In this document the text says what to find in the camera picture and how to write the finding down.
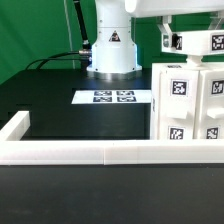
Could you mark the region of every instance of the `warning label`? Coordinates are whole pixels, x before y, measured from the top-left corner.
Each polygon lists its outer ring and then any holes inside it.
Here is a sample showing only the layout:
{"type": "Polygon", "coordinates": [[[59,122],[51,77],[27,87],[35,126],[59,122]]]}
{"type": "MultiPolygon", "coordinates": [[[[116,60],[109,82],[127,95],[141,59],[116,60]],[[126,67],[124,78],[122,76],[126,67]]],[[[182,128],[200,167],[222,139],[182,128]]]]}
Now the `warning label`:
{"type": "Polygon", "coordinates": [[[120,37],[117,34],[117,31],[115,30],[109,40],[110,42],[121,42],[120,37]]]}

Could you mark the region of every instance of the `green wall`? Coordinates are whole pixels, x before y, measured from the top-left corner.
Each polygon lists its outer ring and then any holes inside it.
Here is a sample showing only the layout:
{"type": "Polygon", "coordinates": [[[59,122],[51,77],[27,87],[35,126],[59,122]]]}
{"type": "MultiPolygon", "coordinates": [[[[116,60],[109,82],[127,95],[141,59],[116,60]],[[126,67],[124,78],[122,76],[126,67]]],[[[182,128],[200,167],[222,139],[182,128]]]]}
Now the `green wall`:
{"type": "MultiPolygon", "coordinates": [[[[81,1],[89,40],[96,39],[94,0],[81,1]]],[[[82,47],[77,17],[72,0],[67,0],[72,28],[73,49],[82,47]]],[[[160,52],[160,33],[155,18],[133,19],[138,45],[139,64],[151,67],[153,62],[181,62],[185,56],[160,52]]],[[[209,14],[174,16],[174,31],[207,29],[209,14]]],[[[30,62],[70,51],[63,0],[0,1],[0,83],[23,70],[30,62]]],[[[205,57],[205,61],[221,61],[223,57],[205,57]]],[[[71,62],[51,62],[45,68],[72,68],[71,62]]]]}

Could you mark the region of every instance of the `black cable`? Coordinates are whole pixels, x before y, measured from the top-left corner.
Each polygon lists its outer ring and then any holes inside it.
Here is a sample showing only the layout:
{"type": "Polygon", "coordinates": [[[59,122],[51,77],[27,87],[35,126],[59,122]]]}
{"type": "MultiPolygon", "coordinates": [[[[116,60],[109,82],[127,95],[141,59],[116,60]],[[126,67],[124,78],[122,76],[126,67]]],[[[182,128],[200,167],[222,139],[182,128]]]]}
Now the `black cable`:
{"type": "Polygon", "coordinates": [[[41,69],[41,67],[42,67],[43,65],[45,65],[45,64],[49,61],[49,59],[52,59],[52,58],[60,58],[60,57],[64,57],[64,56],[68,56],[68,55],[76,55],[76,54],[79,54],[79,52],[78,52],[78,51],[70,51],[70,52],[65,52],[65,53],[61,53],[61,54],[55,54],[55,55],[52,55],[51,57],[49,57],[49,58],[43,60],[43,62],[40,63],[40,64],[37,66],[36,69],[41,69]]]}
{"type": "Polygon", "coordinates": [[[30,64],[28,64],[27,66],[26,66],[26,68],[25,68],[25,70],[28,70],[29,69],[29,67],[31,66],[31,65],[33,65],[33,64],[35,64],[35,63],[37,63],[37,62],[40,62],[40,61],[83,61],[83,59],[78,59],[78,58],[45,58],[45,59],[38,59],[38,60],[35,60],[35,61],[33,61],[33,62],[31,62],[30,64]]]}
{"type": "Polygon", "coordinates": [[[81,36],[82,36],[82,40],[83,40],[82,46],[83,46],[83,49],[89,50],[89,49],[91,49],[91,45],[90,45],[88,37],[87,37],[86,26],[85,26],[85,22],[84,22],[84,19],[83,19],[80,0],[73,0],[73,2],[74,2],[74,5],[75,5],[77,16],[78,16],[80,32],[81,32],[81,36]]]}

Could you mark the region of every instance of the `black table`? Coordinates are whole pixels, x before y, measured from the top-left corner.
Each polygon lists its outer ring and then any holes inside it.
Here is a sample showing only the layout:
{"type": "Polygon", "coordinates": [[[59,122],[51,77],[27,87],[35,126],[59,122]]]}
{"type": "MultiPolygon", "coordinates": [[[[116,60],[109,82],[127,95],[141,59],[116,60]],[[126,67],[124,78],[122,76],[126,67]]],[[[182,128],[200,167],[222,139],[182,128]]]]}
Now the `black table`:
{"type": "Polygon", "coordinates": [[[151,72],[126,81],[87,78],[80,70],[28,70],[0,86],[2,126],[18,110],[31,112],[26,140],[147,139],[150,104],[72,105],[77,90],[150,89],[151,72]]]}
{"type": "MultiPolygon", "coordinates": [[[[0,86],[1,125],[31,111],[23,140],[147,139],[150,105],[71,105],[76,90],[149,89],[80,71],[22,71],[0,86]]],[[[0,166],[1,224],[214,224],[224,220],[223,164],[0,166]]]]}

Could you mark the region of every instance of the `white border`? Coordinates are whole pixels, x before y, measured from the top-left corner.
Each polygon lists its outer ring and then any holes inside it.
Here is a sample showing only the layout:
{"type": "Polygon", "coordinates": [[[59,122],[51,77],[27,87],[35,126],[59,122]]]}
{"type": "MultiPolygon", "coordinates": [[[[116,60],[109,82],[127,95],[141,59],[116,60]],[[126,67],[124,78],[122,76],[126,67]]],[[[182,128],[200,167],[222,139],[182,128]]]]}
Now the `white border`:
{"type": "Polygon", "coordinates": [[[0,165],[224,163],[224,140],[5,141],[0,165]]]}

